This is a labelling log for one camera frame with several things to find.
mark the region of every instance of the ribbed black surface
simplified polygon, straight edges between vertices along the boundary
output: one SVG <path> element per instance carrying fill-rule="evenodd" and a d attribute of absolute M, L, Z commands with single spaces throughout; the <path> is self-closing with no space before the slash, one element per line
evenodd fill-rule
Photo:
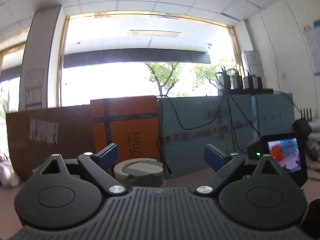
<path fill-rule="evenodd" d="M 296 227 L 279 232 L 260 232 L 243 228 L 226 218 L 213 199 L 193 195 L 187 187 L 135 187 L 125 196 L 109 198 L 94 218 L 76 228 L 44 232 L 25 227 L 11 239 L 306 240 L 309 238 Z"/>

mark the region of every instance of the triangular cutout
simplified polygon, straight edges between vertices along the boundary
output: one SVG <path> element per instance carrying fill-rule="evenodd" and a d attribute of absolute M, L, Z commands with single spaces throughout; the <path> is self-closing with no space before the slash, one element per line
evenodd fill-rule
<path fill-rule="evenodd" d="M 275 168 L 275 166 L 272 164 L 271 161 L 265 161 L 264 166 L 262 168 L 262 173 L 280 175 L 280 173 L 278 172 L 278 170 Z"/>
<path fill-rule="evenodd" d="M 44 175 L 53 173 L 60 173 L 60 168 L 57 160 L 52 160 L 41 174 Z"/>

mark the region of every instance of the orange cardboard box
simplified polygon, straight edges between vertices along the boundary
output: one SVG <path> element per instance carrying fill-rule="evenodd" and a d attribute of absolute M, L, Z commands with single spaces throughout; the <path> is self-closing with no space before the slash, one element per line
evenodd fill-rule
<path fill-rule="evenodd" d="M 90 108 L 96 152 L 115 143 L 117 163 L 134 158 L 160 161 L 155 96 L 96 99 Z"/>

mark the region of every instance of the small screen device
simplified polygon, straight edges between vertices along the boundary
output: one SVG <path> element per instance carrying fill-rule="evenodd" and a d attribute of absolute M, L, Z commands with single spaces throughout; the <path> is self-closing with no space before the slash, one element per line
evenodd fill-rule
<path fill-rule="evenodd" d="M 247 154 L 250 160 L 271 154 L 300 187 L 308 179 L 305 147 L 298 133 L 263 135 L 247 147 Z"/>

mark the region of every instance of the display screen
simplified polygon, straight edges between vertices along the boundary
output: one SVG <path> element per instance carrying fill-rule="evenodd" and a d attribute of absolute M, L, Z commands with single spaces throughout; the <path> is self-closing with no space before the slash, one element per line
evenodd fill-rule
<path fill-rule="evenodd" d="M 272 157 L 288 173 L 301 170 L 301 160 L 296 138 L 268 142 L 268 148 Z"/>

